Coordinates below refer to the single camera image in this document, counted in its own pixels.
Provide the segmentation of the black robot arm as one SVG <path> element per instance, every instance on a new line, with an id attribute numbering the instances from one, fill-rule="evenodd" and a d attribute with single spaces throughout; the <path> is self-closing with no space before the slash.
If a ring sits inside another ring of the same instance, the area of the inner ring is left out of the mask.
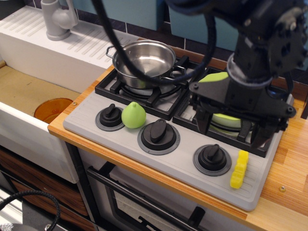
<path id="1" fill-rule="evenodd" d="M 266 143 L 285 130 L 296 110 L 283 96 L 270 91 L 274 78 L 303 65 L 308 51 L 305 0 L 169 0 L 181 14 L 203 14 L 208 27 L 208 50 L 196 68 L 208 64 L 216 47 L 215 18 L 238 30 L 234 53 L 227 62 L 228 77 L 216 82 L 193 82 L 191 103 L 201 133 L 207 133 L 213 114 L 221 113 L 251 121 L 251 146 Z"/>

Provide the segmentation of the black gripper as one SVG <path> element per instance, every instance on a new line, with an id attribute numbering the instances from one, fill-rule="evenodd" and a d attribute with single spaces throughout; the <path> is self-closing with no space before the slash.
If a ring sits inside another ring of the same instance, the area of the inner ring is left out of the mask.
<path id="1" fill-rule="evenodd" d="M 261 147 L 277 131 L 285 130 L 288 120 L 296 115 L 293 106 L 284 99 L 273 98 L 266 88 L 248 88 L 231 77 L 216 82 L 193 82 L 190 92 L 200 133 L 207 134 L 213 114 L 248 120 L 255 124 L 251 148 Z"/>

